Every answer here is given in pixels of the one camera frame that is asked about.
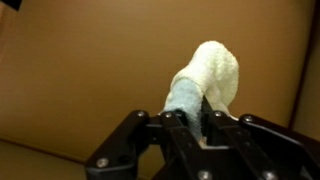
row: brown cardboard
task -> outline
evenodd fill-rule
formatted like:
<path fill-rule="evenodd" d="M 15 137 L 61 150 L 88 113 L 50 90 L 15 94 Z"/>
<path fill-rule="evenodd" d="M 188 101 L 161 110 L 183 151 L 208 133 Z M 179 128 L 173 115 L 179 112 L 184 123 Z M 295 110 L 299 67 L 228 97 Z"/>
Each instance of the brown cardboard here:
<path fill-rule="evenodd" d="M 0 141 L 0 178 L 85 180 L 83 165 Z"/>
<path fill-rule="evenodd" d="M 172 77 L 207 40 L 239 61 L 231 112 L 286 126 L 313 4 L 24 1 L 1 59 L 1 136 L 84 160 L 131 110 L 161 111 Z"/>
<path fill-rule="evenodd" d="M 294 130 L 320 141 L 320 3 L 316 11 Z"/>

